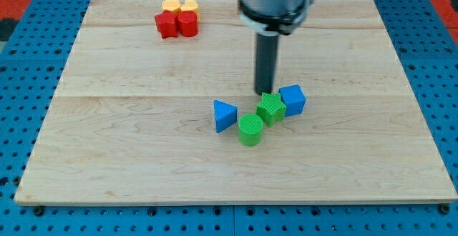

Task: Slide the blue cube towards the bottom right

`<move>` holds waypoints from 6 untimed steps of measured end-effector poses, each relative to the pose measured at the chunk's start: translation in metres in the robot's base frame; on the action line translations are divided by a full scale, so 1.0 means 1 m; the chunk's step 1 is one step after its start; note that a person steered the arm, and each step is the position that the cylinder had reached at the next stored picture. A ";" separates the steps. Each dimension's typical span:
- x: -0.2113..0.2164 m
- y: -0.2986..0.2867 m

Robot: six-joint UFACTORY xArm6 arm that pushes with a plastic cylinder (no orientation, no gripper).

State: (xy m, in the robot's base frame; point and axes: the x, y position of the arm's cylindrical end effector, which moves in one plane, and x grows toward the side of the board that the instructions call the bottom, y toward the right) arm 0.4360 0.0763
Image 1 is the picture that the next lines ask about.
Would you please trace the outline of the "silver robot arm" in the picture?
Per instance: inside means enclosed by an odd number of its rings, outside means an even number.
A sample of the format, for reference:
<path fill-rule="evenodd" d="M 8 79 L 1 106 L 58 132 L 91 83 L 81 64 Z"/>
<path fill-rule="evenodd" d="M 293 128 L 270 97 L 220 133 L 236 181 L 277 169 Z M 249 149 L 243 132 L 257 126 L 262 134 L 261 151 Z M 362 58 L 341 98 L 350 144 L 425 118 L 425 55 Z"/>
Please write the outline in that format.
<path fill-rule="evenodd" d="M 314 0 L 238 0 L 240 19 L 263 36 L 290 35 L 306 19 Z"/>

